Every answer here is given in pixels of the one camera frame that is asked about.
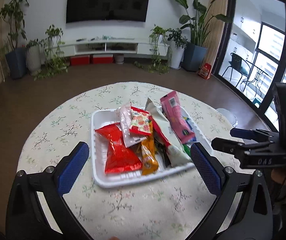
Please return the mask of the wall mounted black television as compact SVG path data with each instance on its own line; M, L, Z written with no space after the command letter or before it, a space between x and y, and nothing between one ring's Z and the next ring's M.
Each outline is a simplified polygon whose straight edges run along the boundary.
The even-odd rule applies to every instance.
M145 22L149 0L67 0L66 22Z

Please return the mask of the pink snack packet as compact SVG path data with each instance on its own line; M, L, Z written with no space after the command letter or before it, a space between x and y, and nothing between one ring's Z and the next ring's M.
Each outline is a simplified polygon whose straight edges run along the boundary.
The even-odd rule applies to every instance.
M192 128L181 115L180 102L176 91L171 91L160 99L162 109L168 118L173 131L182 144L196 141Z

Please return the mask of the white long snack pouch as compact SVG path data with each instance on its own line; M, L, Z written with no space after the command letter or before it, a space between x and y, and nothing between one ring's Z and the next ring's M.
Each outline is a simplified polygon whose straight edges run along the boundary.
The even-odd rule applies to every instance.
M183 145L174 133L170 122L150 98L146 101L145 110L150 113L153 129L166 147L166 154L171 162L171 166L191 163L191 158L185 153Z

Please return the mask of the white planter plant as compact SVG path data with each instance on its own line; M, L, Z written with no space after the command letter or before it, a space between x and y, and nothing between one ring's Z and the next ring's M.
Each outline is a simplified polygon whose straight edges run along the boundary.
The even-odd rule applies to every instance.
M150 64L145 67L138 61L135 61L134 65L136 67L147 69L149 73L156 72L158 74L166 74L170 69L180 70L184 50L187 47L187 38L182 34L182 30L180 28L164 29L155 25L149 35L149 42L152 49ZM166 63L161 59L161 43L166 49Z
M68 71L61 45L63 30L50 25L42 40L30 40L26 46L26 65L34 80L54 77Z

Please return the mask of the black snack bag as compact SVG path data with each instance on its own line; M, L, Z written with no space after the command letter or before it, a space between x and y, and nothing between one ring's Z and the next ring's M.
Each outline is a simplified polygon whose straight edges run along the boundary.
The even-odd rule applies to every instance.
M154 145L156 151L162 156L165 167L170 167L171 162L166 152L166 146L163 144L163 141L159 138L158 135L154 135Z

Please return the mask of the orange cartoon snack bag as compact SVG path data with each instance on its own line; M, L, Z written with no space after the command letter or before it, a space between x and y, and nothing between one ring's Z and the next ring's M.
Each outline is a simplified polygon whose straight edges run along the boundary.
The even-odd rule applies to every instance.
M151 134L141 143L142 175L147 176L157 171L158 161L155 157L155 145L153 136L153 124L150 122Z

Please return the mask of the dark blue planter plant left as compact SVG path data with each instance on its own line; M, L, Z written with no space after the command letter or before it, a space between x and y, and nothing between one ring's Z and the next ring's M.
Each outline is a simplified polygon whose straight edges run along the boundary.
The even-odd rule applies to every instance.
M0 9L0 20L8 24L8 35L0 52L5 56L11 79L19 79L27 72L25 48L19 47L19 38L27 39L22 4L28 0L10 0Z

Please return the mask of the white planter plant right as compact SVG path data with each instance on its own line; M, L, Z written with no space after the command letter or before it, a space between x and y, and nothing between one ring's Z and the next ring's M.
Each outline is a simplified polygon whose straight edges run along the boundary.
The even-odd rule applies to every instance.
M180 70L184 50L187 47L187 38L182 34L182 30L180 28L164 29L155 25L149 35L149 42L152 49L150 64L145 67L138 61L135 61L134 65L136 67L147 69L149 73L156 72L158 74L166 74L170 69ZM161 43L166 49L166 63L161 59Z

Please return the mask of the small white pot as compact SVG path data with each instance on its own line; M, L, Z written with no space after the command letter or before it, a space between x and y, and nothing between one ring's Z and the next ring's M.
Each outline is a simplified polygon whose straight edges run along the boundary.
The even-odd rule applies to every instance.
M123 64L124 63L124 55L123 54L114 54L114 61L116 64Z

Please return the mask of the floral round tablecloth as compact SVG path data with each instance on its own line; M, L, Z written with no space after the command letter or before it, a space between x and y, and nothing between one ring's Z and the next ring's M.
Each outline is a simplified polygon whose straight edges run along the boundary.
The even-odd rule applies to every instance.
M216 200L185 144L203 145L225 168L232 155L212 149L232 125L214 108L172 89L140 82L106 85L54 109L27 139L18 170L58 173L58 193L93 239L187 239Z

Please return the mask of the green black snack packet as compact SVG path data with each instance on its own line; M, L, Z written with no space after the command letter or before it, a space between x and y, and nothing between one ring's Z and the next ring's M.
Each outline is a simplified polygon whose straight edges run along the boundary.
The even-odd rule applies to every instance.
M183 145L184 151L187 153L188 156L191 156L191 144L184 144Z

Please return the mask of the red storage box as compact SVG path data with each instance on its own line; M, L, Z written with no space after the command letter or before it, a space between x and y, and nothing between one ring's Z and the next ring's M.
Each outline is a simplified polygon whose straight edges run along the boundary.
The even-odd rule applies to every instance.
M91 56L92 64L111 64L114 62L113 54L94 54Z
M72 56L70 58L71 66L83 66L90 64L90 55Z

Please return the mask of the red snack bag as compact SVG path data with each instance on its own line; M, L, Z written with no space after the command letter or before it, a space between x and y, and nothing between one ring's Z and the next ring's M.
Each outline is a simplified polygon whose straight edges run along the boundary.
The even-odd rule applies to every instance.
M96 129L95 132L108 140L105 174L124 173L142 169L142 162L131 150L126 148L119 123Z

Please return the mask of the white TV console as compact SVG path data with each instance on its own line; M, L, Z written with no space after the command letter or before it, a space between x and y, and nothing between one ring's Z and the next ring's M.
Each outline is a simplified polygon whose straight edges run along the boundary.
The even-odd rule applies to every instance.
M158 52L161 58L167 57L169 45L163 41L157 44L148 39L121 38L121 39L83 39L81 41L63 41L59 45L65 57L98 54L123 54L126 57L150 58Z

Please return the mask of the red gift bag on floor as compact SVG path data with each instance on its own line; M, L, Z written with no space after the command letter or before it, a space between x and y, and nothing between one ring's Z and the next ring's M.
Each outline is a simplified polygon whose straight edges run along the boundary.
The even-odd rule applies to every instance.
M205 63L199 70L198 75L205 80L208 80L211 76L212 66Z

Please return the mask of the red storage box right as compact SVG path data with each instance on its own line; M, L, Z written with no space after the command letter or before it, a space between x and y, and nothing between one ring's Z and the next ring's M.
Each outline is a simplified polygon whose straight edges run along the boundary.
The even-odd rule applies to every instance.
M114 62L113 54L94 54L91 56L92 64L111 64Z

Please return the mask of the white planter plant left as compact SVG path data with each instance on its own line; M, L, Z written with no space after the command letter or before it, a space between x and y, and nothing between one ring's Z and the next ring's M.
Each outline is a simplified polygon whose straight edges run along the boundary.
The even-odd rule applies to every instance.
M50 25L42 40L30 40L26 46L26 65L34 80L54 77L68 71L61 45L63 30Z

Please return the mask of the black balcony chair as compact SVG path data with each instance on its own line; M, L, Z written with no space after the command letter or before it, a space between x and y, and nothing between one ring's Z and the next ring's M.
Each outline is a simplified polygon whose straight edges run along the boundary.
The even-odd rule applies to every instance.
M266 95L264 82L270 80L264 70L235 52L223 61L219 75L250 100L262 100Z

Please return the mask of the dark blue planter plant right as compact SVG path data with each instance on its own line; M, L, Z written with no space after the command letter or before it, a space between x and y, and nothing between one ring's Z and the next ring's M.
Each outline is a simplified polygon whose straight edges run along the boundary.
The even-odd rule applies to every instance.
M208 49L205 47L205 41L211 33L210 22L217 19L224 23L230 23L231 19L224 14L210 15L209 11L217 0L212 0L208 7L204 6L198 0L193 0L193 9L195 15L190 16L187 0L174 0L185 9L185 14L179 18L181 29L190 29L190 41L184 50L183 69L188 72L198 72L202 66L204 57Z

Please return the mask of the dark blue snack bag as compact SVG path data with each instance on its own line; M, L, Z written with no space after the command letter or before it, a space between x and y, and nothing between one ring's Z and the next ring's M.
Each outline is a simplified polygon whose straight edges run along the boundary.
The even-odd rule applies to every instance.
M192 126L192 122L190 118L184 117L185 122L187 123L187 125L189 126L189 128L191 129L192 133L193 133L193 137L191 137L191 139L189 140L189 142L195 142L196 140L196 136L195 136L195 132L193 130L193 126Z

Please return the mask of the pale pink snack pouch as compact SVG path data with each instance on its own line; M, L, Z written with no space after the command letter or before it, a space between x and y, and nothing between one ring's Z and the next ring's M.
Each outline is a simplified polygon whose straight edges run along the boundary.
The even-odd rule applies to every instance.
M136 145L147 139L143 135L131 134L129 128L132 121L131 103L128 102L119 108L120 125L123 135L123 141L126 148Z

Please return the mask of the strawberry print snack bag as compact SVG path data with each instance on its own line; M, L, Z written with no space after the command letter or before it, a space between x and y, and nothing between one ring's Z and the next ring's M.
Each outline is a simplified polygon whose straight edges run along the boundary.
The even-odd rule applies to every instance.
M149 136L150 128L150 113L143 109L131 106L131 123L129 131L133 134Z

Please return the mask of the white trash bin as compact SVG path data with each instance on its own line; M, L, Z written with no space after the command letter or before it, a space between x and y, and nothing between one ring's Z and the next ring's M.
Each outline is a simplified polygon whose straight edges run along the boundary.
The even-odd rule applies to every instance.
M216 111L218 111L223 116L225 116L226 119L231 123L233 128L237 127L238 120L237 120L236 116L233 113L231 113L229 110L227 110L225 108L217 108Z

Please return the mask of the dark blue planter plant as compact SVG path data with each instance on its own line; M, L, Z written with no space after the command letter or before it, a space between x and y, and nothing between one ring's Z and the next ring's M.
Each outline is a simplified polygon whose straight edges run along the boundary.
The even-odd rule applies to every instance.
M8 24L8 35L0 52L5 56L11 79L19 79L27 72L25 48L19 47L19 38L27 39L22 4L28 0L10 0L0 9L0 20Z
M198 72L202 66L204 57L208 49L205 47L205 41L211 33L210 22L217 19L224 23L230 23L231 19L224 14L210 15L209 11L217 0L212 0L208 7L204 6L198 0L193 0L193 9L195 15L190 16L187 0L174 0L185 9L185 14L179 18L181 29L190 29L190 41L184 50L183 69L188 72Z

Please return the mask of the red storage box left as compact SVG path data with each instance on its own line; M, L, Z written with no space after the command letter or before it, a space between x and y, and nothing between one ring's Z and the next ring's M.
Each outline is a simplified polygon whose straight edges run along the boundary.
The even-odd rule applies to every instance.
M90 64L90 55L72 56L70 58L71 66L83 66Z

